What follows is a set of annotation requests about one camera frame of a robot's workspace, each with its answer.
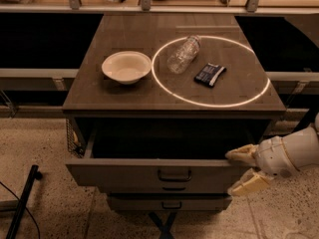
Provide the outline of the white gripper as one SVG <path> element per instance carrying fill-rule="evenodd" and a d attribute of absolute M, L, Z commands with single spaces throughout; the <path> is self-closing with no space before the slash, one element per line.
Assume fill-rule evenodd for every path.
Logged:
<path fill-rule="evenodd" d="M 245 196 L 264 190 L 270 186 L 272 177 L 291 177 L 299 172 L 290 160 L 283 140 L 279 136 L 264 140 L 259 145 L 247 144 L 230 150 L 225 157 L 257 165 L 262 170 L 248 169 L 227 189 L 227 193 L 231 196 Z"/>

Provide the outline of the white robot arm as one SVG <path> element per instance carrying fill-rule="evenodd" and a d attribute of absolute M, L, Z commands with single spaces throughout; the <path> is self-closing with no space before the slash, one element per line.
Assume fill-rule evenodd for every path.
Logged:
<path fill-rule="evenodd" d="M 289 178 L 319 165 L 319 115 L 308 127 L 260 144 L 247 144 L 228 151 L 225 157 L 253 165 L 227 192 L 244 196 L 268 188 L 277 178 Z"/>

